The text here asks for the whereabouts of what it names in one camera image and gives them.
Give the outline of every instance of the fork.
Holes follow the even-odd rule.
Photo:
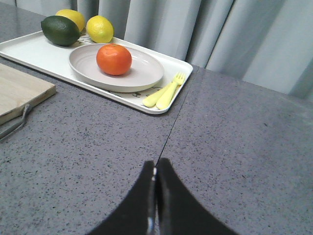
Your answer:
[[[158,109],[165,109],[169,106],[169,104],[171,103],[171,100],[174,96],[174,93],[175,93],[177,86],[182,85],[184,80],[185,80],[185,74],[184,73],[178,72],[175,75],[172,83],[169,85],[167,90],[160,97],[160,99],[157,100],[156,107]]]

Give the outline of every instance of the speckled granite surface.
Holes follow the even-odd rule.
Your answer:
[[[43,18],[0,3],[0,42],[39,31]],[[155,117],[0,63],[57,87],[0,142],[1,235],[85,234],[160,155],[240,234],[312,234],[311,103],[195,67],[170,111]]]
[[[312,103],[203,71],[162,157],[238,233],[310,235],[312,143]]]

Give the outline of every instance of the yellow lemon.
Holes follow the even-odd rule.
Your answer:
[[[69,18],[72,20],[78,27],[79,31],[83,31],[86,25],[85,17],[82,13],[70,9],[62,9],[59,10],[56,14],[56,16],[64,16],[66,18]]]
[[[96,43],[108,43],[114,35],[112,23],[103,16],[94,16],[87,21],[87,34]]]

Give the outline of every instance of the tray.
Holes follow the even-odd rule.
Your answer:
[[[89,91],[118,101],[135,109],[141,110],[148,114],[162,114],[169,110],[177,95],[181,91],[185,82],[188,80],[193,67],[179,59],[161,54],[159,52],[129,43],[127,41],[113,38],[112,43],[120,44],[126,47],[131,47],[140,50],[144,53],[156,58],[164,67],[164,76],[152,88],[135,93],[117,93],[109,92],[98,87],[89,85],[80,80],[69,65],[68,57],[70,53],[77,47],[94,43],[88,34],[82,35],[79,40],[70,47],[59,47],[49,42],[42,31],[28,34],[19,38],[15,38],[3,43],[0,43],[0,55],[4,58],[13,60],[20,64],[26,65],[33,69],[55,76],[66,82],[76,86],[85,88]],[[171,82],[173,76],[178,72],[186,74],[185,82],[177,89],[174,98],[169,107],[159,110],[157,107],[147,108],[142,104],[142,100],[148,95],[154,93],[167,83]]]

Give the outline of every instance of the cutting board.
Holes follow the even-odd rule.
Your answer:
[[[0,125],[56,93],[55,85],[0,64]]]

